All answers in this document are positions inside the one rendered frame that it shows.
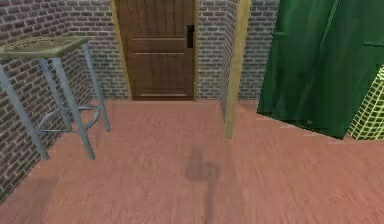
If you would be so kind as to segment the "brown wooden room door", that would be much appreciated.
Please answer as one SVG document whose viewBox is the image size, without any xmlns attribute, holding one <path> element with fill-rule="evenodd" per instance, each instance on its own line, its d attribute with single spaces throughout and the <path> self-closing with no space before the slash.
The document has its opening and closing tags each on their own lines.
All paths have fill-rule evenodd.
<svg viewBox="0 0 384 224">
<path fill-rule="evenodd" d="M 187 48 L 195 0 L 115 0 L 132 98 L 194 98 L 195 48 Z"/>
</svg>

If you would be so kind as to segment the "grey metal stool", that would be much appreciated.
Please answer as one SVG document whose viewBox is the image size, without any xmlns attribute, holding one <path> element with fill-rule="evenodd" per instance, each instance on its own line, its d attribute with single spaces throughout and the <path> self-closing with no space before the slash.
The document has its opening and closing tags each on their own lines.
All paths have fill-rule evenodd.
<svg viewBox="0 0 384 224">
<path fill-rule="evenodd" d="M 61 57 L 77 48 L 81 48 L 83 51 L 97 105 L 78 105 L 65 74 Z M 3 64 L 13 59 L 37 59 L 54 98 L 55 109 L 45 114 L 38 126 L 33 125 L 9 76 L 3 69 Z M 49 158 L 41 140 L 43 134 L 74 132 L 81 137 L 89 158 L 94 159 L 95 154 L 87 131 L 99 120 L 103 121 L 107 132 L 111 131 L 107 110 L 92 63 L 88 37 L 28 37 L 0 46 L 0 87 L 5 90 L 9 102 L 22 120 L 42 159 Z"/>
</svg>

